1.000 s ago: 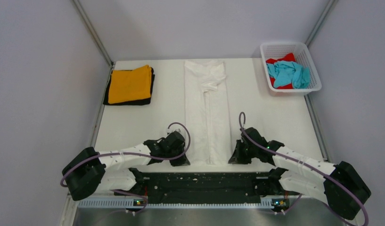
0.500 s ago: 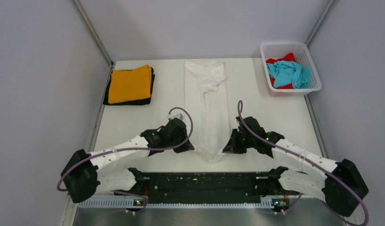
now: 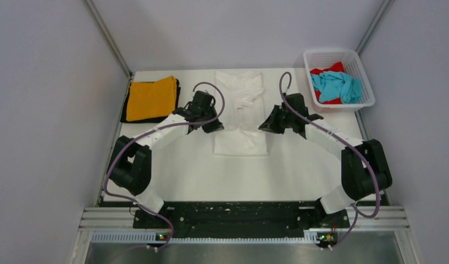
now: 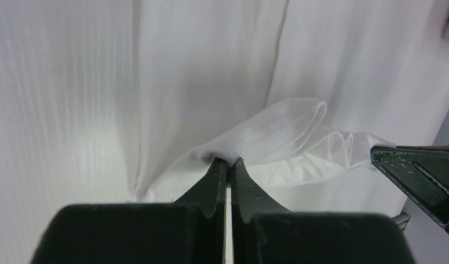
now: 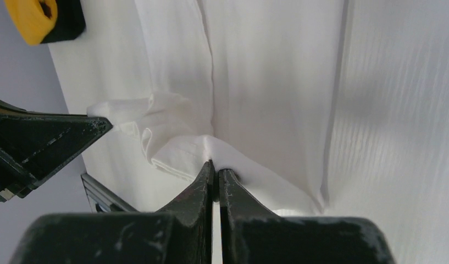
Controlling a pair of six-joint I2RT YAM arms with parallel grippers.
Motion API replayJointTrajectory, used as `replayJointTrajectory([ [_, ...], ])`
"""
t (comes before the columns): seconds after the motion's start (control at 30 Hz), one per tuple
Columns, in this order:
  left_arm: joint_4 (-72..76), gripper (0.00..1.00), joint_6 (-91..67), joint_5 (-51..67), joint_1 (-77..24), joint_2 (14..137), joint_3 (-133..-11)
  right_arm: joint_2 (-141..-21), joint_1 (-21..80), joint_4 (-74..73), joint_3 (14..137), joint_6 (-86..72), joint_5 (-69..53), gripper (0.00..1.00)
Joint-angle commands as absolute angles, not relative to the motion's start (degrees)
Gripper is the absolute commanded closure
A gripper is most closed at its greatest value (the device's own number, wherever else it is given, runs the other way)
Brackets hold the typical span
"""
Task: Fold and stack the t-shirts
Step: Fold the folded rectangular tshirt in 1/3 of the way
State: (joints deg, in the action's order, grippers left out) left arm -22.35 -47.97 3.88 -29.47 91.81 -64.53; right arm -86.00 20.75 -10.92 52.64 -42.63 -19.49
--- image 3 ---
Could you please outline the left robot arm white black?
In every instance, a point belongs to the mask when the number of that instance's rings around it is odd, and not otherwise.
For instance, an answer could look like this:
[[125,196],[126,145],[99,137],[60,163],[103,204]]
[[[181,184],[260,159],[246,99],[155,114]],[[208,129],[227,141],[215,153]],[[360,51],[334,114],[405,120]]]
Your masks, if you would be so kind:
[[168,218],[162,209],[164,200],[150,186],[153,154],[197,129],[205,133],[223,130],[215,103],[214,96],[197,91],[185,107],[174,110],[152,129],[133,138],[121,136],[115,142],[107,180],[129,192],[119,197],[148,210],[146,219],[152,226],[161,227]]

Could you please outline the white t shirt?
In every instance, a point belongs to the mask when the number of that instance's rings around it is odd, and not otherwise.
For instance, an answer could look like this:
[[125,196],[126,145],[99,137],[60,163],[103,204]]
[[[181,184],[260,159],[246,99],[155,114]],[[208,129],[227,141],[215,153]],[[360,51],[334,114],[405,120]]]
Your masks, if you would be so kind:
[[219,120],[224,130],[214,136],[218,156],[266,156],[267,138],[259,126],[265,121],[263,74],[258,71],[216,71],[215,85],[225,97]]

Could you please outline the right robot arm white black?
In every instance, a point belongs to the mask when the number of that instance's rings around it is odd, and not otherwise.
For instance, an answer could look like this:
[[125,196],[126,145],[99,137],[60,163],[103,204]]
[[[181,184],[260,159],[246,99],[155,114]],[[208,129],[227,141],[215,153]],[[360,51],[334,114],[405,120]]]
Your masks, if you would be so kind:
[[351,137],[322,116],[310,114],[300,93],[283,95],[282,104],[273,107],[258,129],[273,134],[283,134],[291,129],[339,159],[341,183],[317,199],[319,208],[313,212],[315,223],[321,227],[329,226],[335,220],[336,212],[369,195],[375,196],[375,205],[379,206],[380,192],[392,185],[382,144],[375,139]]

